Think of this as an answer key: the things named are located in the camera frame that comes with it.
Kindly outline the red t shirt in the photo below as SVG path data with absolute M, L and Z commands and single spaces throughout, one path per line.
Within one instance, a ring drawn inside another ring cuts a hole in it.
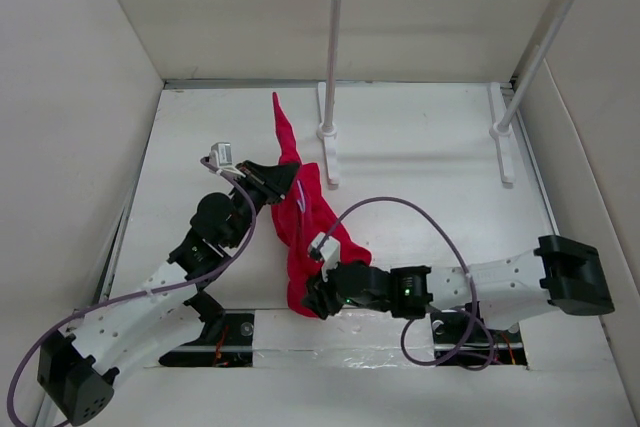
M 315 315 L 301 303 L 306 294 L 306 282 L 321 270 L 321 264 L 308 255 L 311 241 L 320 232 L 327 232 L 337 220 L 321 187 L 319 166 L 304 163 L 298 153 L 293 127 L 281 108 L 279 97 L 272 94 L 275 134 L 281 155 L 279 164 L 298 162 L 301 167 L 285 200 L 271 207 L 271 216 L 278 238 L 288 247 L 286 268 L 288 276 L 287 303 L 295 313 L 314 318 Z M 296 198 L 296 180 L 304 186 L 309 201 L 309 209 L 302 215 Z

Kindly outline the blue wire hanger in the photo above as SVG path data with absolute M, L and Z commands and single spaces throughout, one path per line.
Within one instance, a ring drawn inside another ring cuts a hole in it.
M 300 213 L 302 215 L 305 215 L 309 209 L 309 201 L 308 201 L 308 197 L 305 192 L 303 183 L 299 179 L 296 180 L 296 188 L 297 188 L 296 203 Z

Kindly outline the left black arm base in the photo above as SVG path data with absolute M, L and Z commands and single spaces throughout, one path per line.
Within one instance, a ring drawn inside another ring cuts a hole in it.
M 198 338 L 167 352 L 158 363 L 168 368 L 249 368 L 254 334 L 254 310 L 226 310 L 206 321 Z

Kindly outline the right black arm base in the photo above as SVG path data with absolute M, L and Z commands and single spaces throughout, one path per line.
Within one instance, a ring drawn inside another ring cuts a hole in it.
M 439 359 L 454 349 L 469 324 L 469 316 L 460 310 L 446 310 L 432 314 L 430 320 L 434 357 Z M 483 327 L 476 323 L 464 346 L 444 365 L 478 370 L 486 362 L 490 352 L 493 352 L 493 365 L 528 365 L 518 324 L 504 331 L 488 329 L 487 332 L 492 338 L 493 349 L 490 349 L 489 337 Z

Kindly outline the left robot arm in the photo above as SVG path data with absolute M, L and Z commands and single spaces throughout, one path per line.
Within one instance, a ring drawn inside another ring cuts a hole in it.
M 299 168 L 244 161 L 217 169 L 231 192 L 200 200 L 184 240 L 135 298 L 96 308 L 72 333 L 45 338 L 37 380 L 67 424 L 94 419 L 135 368 L 182 344 L 220 337 L 225 310 L 206 289 L 246 248 L 260 210 L 285 199 Z

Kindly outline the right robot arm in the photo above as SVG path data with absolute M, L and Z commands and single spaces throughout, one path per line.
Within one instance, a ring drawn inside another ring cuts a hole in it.
M 343 306 L 422 319 L 437 311 L 475 306 L 462 315 L 474 340 L 558 309 L 572 316 L 602 316 L 615 309 L 593 246 L 548 235 L 536 249 L 467 268 L 410 266 L 388 271 L 361 261 L 343 263 L 340 244 L 316 237 L 310 250 L 321 270 L 306 282 L 303 305 L 325 319 Z

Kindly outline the white clothes rack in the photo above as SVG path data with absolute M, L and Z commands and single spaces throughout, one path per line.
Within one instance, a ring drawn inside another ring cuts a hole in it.
M 492 82 L 489 85 L 488 92 L 493 118 L 489 133 L 495 143 L 500 179 L 505 186 L 512 186 L 516 180 L 511 149 L 511 142 L 514 137 L 513 120 L 519 111 L 525 93 L 535 79 L 574 3 L 575 0 L 563 0 L 561 5 L 557 7 L 528 67 L 525 69 L 524 74 L 520 76 L 515 93 L 509 103 L 505 102 L 499 83 Z M 340 184 L 337 151 L 338 129 L 334 121 L 334 110 L 341 6 L 342 0 L 331 0 L 330 2 L 326 80 L 317 85 L 318 106 L 321 114 L 317 137 L 323 144 L 327 181 L 331 187 L 337 187 Z

